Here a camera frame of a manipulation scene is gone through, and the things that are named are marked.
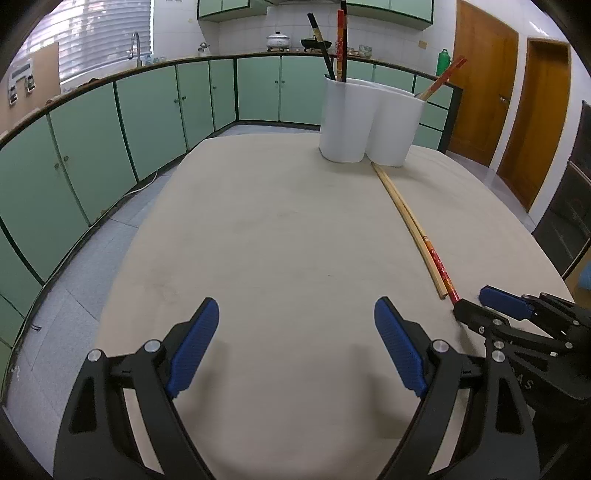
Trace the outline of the black chopstick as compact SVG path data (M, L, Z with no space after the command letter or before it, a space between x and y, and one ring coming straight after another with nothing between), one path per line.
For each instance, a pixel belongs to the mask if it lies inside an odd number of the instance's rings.
M329 79L335 81L335 71L332 68L332 59L329 56L327 45L325 45L325 39L322 36L322 31L320 26L318 26L318 21L315 18L313 12L308 12L307 14L308 21L310 21L312 32L314 32L315 39L317 40L318 48L320 48L322 53L322 58L325 60L325 66L327 67Z

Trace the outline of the green lower kitchen cabinets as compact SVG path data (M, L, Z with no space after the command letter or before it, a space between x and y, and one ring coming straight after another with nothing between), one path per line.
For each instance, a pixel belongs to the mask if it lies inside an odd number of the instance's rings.
M238 123L317 128L312 53L182 59L82 86L1 141L1 361L76 244L136 185Z

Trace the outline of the green kitchen cabinets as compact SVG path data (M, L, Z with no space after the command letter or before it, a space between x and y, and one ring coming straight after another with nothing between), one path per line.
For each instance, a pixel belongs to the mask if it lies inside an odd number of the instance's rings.
M236 18L266 15L270 6L283 1L204 0L197 2L197 19L223 22ZM435 7L432 0L424 1L347 1L349 15L373 18L425 30L433 25Z
M317 128L312 53L182 59L82 86L1 141L1 361L76 244L136 185L238 123Z

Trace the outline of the green upper kitchen cabinets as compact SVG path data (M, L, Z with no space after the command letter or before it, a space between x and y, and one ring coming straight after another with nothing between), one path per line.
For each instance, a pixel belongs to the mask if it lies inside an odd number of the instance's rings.
M236 18L266 15L270 6L283 1L204 0L197 2L197 19L223 22ZM349 15L373 18L425 30L433 25L435 7L432 0L424 1L347 1Z

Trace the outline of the wooden chopstick red band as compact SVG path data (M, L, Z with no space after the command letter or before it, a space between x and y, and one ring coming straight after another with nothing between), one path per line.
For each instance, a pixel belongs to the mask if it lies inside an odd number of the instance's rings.
M458 294L457 289L455 288L455 286L452 282L452 279L451 279L447 269L445 268L445 265L444 265L441 257L439 256L437 250L435 249L433 243L429 239L428 235L426 234L425 230L423 229L422 225L420 224L420 222L416 218L414 212L412 211L412 209L410 208L408 203L407 203L407 206L408 206L409 210L411 211L411 214L413 215L415 222L417 222L417 224L420 228L420 231L421 231L422 235L424 236L424 239L427 243L427 247L436 262L436 266L438 267L439 272L442 275L445 286L447 287L447 290L448 290L448 295L446 297L448 297L450 299L450 301L452 302L452 304L455 305L460 300L460 295Z

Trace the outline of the black shelf unit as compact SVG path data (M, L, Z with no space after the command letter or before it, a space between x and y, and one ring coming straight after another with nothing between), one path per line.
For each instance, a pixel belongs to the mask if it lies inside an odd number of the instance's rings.
M582 102L573 149L533 236L565 278L590 245L590 104Z

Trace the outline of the plain wooden chopstick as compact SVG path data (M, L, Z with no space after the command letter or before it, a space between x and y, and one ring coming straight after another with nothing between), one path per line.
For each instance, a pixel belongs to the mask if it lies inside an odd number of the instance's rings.
M442 275L439 272L438 267L436 266L436 262L427 247L427 243L424 239L424 236L422 235L417 222L415 222L414 217L407 206L407 203L405 202L404 198L398 191L396 185L394 184L390 176L387 174L387 172L376 163L372 163L372 167L375 173L377 174L377 177L381 180L391 200L393 201L394 207L396 207L396 209L398 210L407 229L409 230L411 237L415 242L415 246L419 250L420 255L427 267L427 270L434 283L439 298L444 299L448 295L447 287L445 286Z

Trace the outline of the wooden door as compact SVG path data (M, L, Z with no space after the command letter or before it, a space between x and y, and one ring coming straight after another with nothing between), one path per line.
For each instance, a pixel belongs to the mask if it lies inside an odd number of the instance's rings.
M497 170L525 210L531 209L556 154L570 83L568 44L530 38L516 118Z
M454 56L467 59L452 76L463 90L449 150L490 166L515 83L518 32L468 1L457 3Z

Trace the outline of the white double utensil holder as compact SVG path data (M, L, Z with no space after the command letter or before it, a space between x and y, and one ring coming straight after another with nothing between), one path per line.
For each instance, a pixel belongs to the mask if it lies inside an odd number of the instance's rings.
M325 80L320 152L332 162L363 159L386 167L405 164L426 101L380 83Z

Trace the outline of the green thermos bottle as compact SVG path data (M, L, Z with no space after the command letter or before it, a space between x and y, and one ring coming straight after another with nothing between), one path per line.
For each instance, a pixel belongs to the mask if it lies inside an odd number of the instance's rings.
M441 76L449 68L451 63L452 63L452 60L451 60L450 53L448 52L447 49L443 49L438 54L436 75Z

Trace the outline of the black wok on stove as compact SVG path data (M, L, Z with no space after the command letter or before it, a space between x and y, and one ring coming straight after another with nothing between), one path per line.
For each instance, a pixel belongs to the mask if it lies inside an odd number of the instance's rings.
M321 43L322 42L318 42L317 39L315 39L315 37L311 37L311 38L301 38L301 46L304 47L304 52L321 52L322 51L322 47L321 47ZM332 47L332 42L328 41L328 40L324 40L324 45L325 45L325 50L329 50L329 48Z

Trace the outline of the cardboard sheet with packaging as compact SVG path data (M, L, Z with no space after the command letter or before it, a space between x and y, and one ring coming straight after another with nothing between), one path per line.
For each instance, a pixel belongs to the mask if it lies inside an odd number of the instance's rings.
M61 94L59 45L54 42L9 67L1 81L1 134Z

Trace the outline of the chrome sink faucet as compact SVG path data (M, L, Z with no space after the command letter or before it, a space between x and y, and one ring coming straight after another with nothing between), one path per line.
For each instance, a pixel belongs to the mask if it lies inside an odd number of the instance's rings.
M131 44L127 55L128 60L135 61L135 68L139 69L142 67L141 59L141 42L140 35L137 31L134 31L131 35Z

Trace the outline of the metal kettle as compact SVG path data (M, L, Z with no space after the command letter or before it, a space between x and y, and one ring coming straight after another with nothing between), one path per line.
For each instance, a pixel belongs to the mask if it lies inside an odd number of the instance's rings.
M207 42L201 42L197 48L197 55L199 57L209 56L211 55L211 45Z

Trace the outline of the window blinds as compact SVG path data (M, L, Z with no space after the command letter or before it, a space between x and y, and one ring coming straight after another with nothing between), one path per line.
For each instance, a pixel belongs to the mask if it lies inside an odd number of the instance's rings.
M56 42L62 81L128 60L131 35L140 35L141 55L151 52L152 2L149 0L62 1L34 27L14 62Z

